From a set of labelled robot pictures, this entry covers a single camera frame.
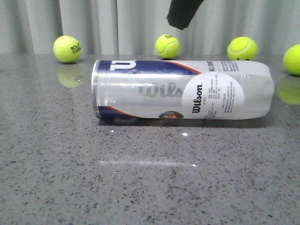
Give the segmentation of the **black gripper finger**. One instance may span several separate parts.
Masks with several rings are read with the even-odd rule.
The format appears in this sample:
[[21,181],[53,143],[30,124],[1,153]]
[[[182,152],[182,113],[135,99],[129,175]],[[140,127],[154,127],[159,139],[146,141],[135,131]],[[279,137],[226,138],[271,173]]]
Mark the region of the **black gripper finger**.
[[187,28],[204,0],[171,0],[166,19],[179,30]]

